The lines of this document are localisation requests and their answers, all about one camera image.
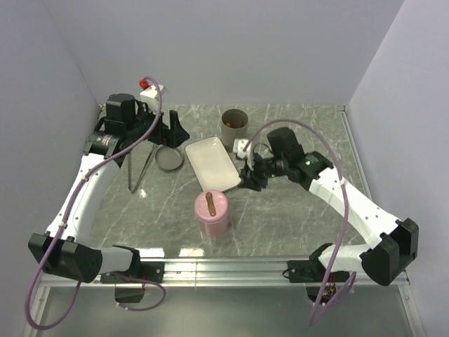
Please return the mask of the grey round lid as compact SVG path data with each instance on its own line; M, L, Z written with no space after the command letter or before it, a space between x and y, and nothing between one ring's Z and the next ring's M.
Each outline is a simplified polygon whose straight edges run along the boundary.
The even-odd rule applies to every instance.
M167 172L180 169L184 163L183 154L179 149L166 146L156 150L154 160L162 171Z

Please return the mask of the roasted chicken wing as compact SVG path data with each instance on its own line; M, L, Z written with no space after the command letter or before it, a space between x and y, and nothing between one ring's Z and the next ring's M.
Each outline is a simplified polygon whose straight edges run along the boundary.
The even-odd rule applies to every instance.
M243 121L241 121L239 123L226 122L225 126L228 128L243 128L245 126L245 123Z

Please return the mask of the pink round lid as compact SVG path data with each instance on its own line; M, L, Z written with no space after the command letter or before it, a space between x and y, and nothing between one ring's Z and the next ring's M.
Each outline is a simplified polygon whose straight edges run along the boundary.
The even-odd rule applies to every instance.
M224 193L218 190L207 190L202 192L194 202L194 213L197 209L208 208L214 216L217 209L229 209L229 202Z

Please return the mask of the pink cylindrical container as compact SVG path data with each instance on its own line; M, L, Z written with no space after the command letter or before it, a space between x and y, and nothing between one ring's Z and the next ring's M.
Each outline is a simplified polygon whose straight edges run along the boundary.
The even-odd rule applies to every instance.
M229 209L217 209L212 216L208 210L195 210L196 218L202 233L209 237L217 237L224 234L229 226Z

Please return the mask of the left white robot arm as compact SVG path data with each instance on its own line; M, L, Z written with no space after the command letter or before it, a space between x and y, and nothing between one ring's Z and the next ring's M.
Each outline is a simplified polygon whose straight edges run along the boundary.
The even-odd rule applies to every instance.
M99 249L88 243L95 214L131 145L147 140L176 149L189 139L175 110L169 112L170 123L164 124L158 91L150 86L139 99L127 93L108 97L106 115L86 139L79 171L62 208L44 234L29 239L29 250L42 272L84 283L115 272L125 282L141 277L144 268L137 249Z

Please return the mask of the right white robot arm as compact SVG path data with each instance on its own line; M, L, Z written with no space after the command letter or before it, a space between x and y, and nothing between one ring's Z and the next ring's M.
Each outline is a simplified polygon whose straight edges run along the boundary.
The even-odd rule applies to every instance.
M317 151L305 152L288 127L267 136L272 156L255 153L247 139L235 140L233 151L245 161L241 188L261 191L270 178L285 176L322 199L364 239L364 244L324 244L310 255L314 279L326 280L334 272L363 272L381 286L390 285L417 257L419 227L381 209L340 176L335 165Z

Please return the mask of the white rectangular plate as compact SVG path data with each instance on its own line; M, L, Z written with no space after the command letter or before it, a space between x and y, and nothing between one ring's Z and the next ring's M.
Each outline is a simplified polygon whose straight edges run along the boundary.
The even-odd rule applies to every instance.
M185 152L203 191L226 192L240 183L239 173L218 137L189 144Z

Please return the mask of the grey cylindrical container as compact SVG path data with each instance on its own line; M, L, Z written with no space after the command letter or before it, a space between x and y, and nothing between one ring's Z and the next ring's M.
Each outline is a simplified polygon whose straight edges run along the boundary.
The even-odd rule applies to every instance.
M228 128L225 126L226 122L239 123L241 121L245 123L243 128ZM232 152L235 139L247 138L248 122L248 115L239 109L230 109L222 114L220 139L227 152Z

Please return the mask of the aluminium rail frame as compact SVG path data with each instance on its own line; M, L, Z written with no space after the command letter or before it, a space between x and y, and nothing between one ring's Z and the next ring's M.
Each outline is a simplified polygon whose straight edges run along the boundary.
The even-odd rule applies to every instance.
M236 258L148 258L141 260L161 261L165 263L163 281L166 289L169 287L280 287L305 286L306 290L319 288L317 283L290 283L282 276L287 269L289 260L308 260L304 256L263 256L263 257L236 257ZM83 282L82 286L122 286L130 287L135 283L103 284L98 275L91 282ZM417 310L411 293L410 280L406 272L401 273L390 285L397 286L403 307L406 312L408 324L413 336L426 336L424 325ZM76 286L77 280L56 275L40 274L33 291L38 288L52 286Z

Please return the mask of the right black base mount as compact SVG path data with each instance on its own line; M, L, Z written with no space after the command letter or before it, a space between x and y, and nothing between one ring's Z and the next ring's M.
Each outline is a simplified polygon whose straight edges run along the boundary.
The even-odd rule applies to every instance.
M312 260L289 260L282 276L290 283L322 282L326 269L320 262Z

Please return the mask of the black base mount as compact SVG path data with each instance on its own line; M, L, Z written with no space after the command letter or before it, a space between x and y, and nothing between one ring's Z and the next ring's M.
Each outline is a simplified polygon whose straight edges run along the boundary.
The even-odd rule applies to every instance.
M130 269L123 272L103 274L100 282L103 284L136 283L141 280L161 284L163 281L165 263L161 261L141 260L134 263Z
M289 260L282 276L290 283L322 282L326 269L320 262L312 260Z

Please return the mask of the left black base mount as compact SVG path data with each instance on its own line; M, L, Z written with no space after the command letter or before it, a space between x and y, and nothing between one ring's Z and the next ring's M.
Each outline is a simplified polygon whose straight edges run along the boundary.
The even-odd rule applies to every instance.
M161 284L163 281L165 263L161 261L141 260L134 263L130 269L123 272L103 274L100 282L103 284L136 283L141 280Z

